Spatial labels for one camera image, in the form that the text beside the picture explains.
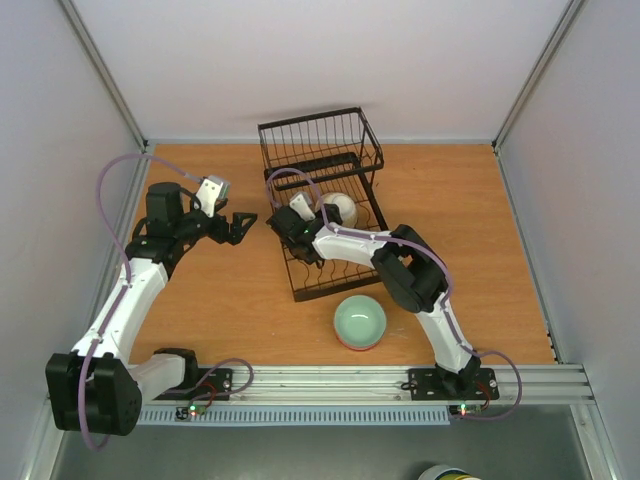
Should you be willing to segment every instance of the dish rack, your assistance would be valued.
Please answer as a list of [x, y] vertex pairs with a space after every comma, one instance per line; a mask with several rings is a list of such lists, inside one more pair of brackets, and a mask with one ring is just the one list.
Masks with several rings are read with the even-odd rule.
[[[387, 230], [373, 193], [375, 172], [384, 166], [382, 148], [362, 108], [352, 107], [258, 125], [265, 180], [276, 170], [293, 167], [308, 174], [324, 195], [341, 192], [356, 204], [361, 230]], [[315, 195], [307, 182], [285, 173], [272, 184], [282, 205], [299, 191]], [[370, 285], [380, 279], [375, 270], [342, 260], [307, 265], [282, 245], [289, 282], [296, 302]]]

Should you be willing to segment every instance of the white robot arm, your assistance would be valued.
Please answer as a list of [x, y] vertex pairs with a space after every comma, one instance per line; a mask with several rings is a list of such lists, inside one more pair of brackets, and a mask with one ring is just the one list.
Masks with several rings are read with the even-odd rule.
[[321, 212], [313, 213], [308, 200], [297, 194], [289, 205], [277, 208], [267, 223], [291, 254], [309, 265], [345, 260], [374, 268], [395, 302], [420, 322], [435, 353], [442, 389], [451, 397], [459, 397], [475, 388], [480, 360], [472, 355], [472, 347], [446, 298], [444, 273], [429, 256], [407, 246], [431, 251], [428, 245], [406, 225], [386, 232], [340, 227], [337, 206], [325, 207], [328, 220], [334, 222], [328, 226]]
[[[364, 265], [365, 267], [376, 268], [372, 263], [372, 259], [376, 251], [384, 248], [387, 242], [365, 238], [371, 235], [371, 232], [364, 230], [341, 228], [340, 231], [351, 232], [354, 235], [346, 236], [342, 233], [337, 234], [329, 230], [326, 226], [323, 226], [320, 231], [318, 231], [313, 241], [313, 248], [318, 252], [318, 255], [324, 260], [345, 260]], [[390, 235], [390, 231], [376, 232], [376, 236]], [[451, 310], [451, 304], [449, 300], [446, 300], [444, 305], [449, 311], [449, 316], [462, 342], [458, 342], [454, 336], [442, 307], [444, 295], [444, 292], [439, 295], [437, 301], [433, 303], [432, 311], [427, 312], [421, 310], [414, 313], [431, 342], [436, 363], [445, 370], [457, 373], [467, 365], [471, 358], [471, 354], [460, 348], [460, 345], [464, 345], [469, 349], [471, 349], [471, 345], [462, 335], [460, 325], [458, 325], [455, 315]]]
[[[91, 367], [85, 387], [85, 411], [89, 431], [94, 433], [127, 435], [146, 402], [168, 389], [194, 386], [198, 366], [191, 350], [161, 349], [133, 368], [129, 356], [151, 305], [184, 254], [207, 236], [218, 243], [236, 245], [255, 223], [255, 214], [234, 213], [229, 224], [226, 217], [217, 213], [226, 205], [228, 189], [229, 183], [215, 176], [205, 178], [195, 194], [177, 183], [149, 187], [147, 216], [134, 229], [125, 250], [130, 280], [123, 265], [116, 285], [87, 333], [71, 353], [54, 354], [47, 363], [45, 373], [58, 428], [80, 428], [77, 392], [80, 367], [87, 356], [91, 357]], [[186, 213], [183, 193], [191, 197], [191, 208]], [[96, 340], [99, 343], [91, 355]]]

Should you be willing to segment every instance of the bowl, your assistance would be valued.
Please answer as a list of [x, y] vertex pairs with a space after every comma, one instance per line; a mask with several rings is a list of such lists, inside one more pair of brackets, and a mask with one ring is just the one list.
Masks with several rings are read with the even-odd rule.
[[387, 316], [373, 298], [354, 295], [338, 305], [333, 327], [345, 347], [361, 352], [378, 344], [387, 328]]

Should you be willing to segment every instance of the wooden surface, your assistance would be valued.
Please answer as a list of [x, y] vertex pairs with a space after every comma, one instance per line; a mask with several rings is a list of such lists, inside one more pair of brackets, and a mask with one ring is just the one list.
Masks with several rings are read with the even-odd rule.
[[[519, 364], [552, 363], [491, 148], [383, 150], [386, 164], [374, 189], [380, 208], [390, 228], [411, 225], [447, 262], [456, 282], [452, 304], [467, 339], [480, 351], [497, 349]], [[391, 301], [382, 284], [293, 301], [279, 241], [264, 223], [271, 210], [257, 145], [160, 145], [155, 153], [191, 173], [230, 180], [226, 213], [256, 212], [259, 219], [240, 245], [201, 240], [182, 259], [142, 326], [132, 362], [160, 347], [194, 349], [204, 364], [227, 357], [263, 365], [434, 362], [417, 320]], [[195, 189], [167, 168], [151, 166], [147, 184], [170, 180]], [[335, 308], [355, 293], [378, 300], [388, 317], [385, 336], [368, 352], [346, 349], [332, 328]]]

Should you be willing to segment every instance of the white wall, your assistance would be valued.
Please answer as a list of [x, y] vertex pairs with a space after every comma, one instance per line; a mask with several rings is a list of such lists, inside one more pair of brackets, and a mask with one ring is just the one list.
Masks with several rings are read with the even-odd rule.
[[[107, 237], [95, 178], [134, 143], [53, 0], [0, 15], [0, 478], [19, 478], [44, 367], [88, 324]], [[115, 217], [131, 168], [105, 185]]]
[[503, 150], [565, 360], [640, 471], [640, 2], [590, 0]]
[[76, 0], [147, 138], [362, 105], [383, 141], [493, 140], [566, 0]]

